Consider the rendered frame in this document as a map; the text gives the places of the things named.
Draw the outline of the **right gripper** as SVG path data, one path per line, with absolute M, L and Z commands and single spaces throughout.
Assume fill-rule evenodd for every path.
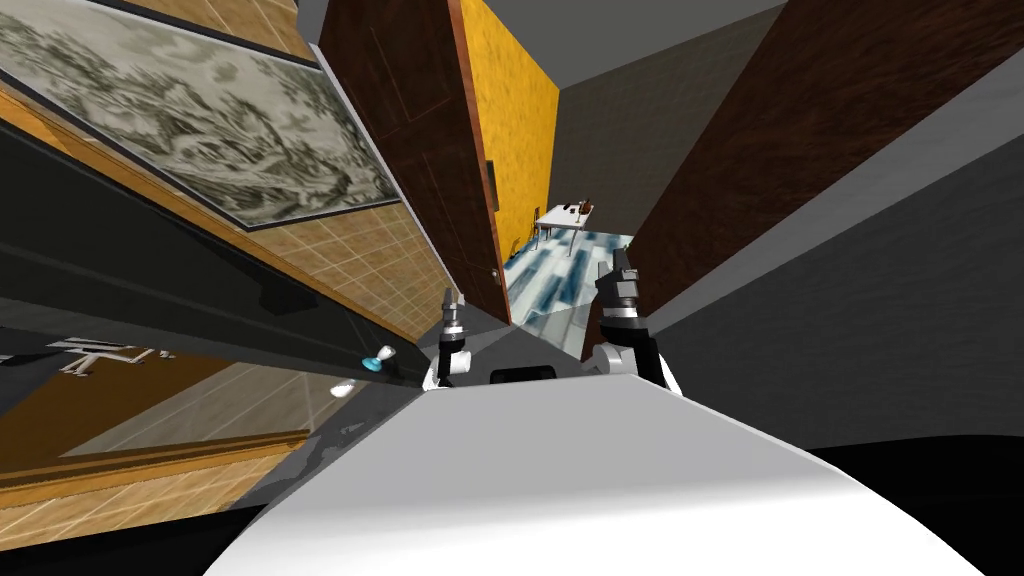
M 604 260 L 598 262 L 595 286 L 601 305 L 601 320 L 638 321 L 641 318 L 638 307 L 639 274 L 633 270 L 625 248 L 613 251 L 613 269 Z

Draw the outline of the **white table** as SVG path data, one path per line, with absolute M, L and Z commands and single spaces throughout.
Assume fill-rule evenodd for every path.
M 589 200 L 578 204 L 557 205 L 543 215 L 537 214 L 534 218 L 534 228 L 537 230 L 537 235 L 544 231 L 550 233 L 554 229 L 570 231 L 572 233 L 568 248 L 570 256 L 577 238 L 585 230 L 592 212 L 593 203 Z

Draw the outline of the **brown wooden door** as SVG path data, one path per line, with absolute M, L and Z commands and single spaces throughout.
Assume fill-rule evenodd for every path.
M 460 0 L 327 0 L 317 45 L 456 287 L 508 322 Z

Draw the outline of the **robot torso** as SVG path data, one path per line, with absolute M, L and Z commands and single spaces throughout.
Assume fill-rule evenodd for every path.
M 629 374 L 430 390 L 205 576 L 982 576 L 851 476 Z

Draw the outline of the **grey landscape picture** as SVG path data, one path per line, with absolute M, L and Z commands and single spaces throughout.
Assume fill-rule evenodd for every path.
M 395 204 L 331 77 L 94 0 L 0 0 L 0 71 L 259 230 Z

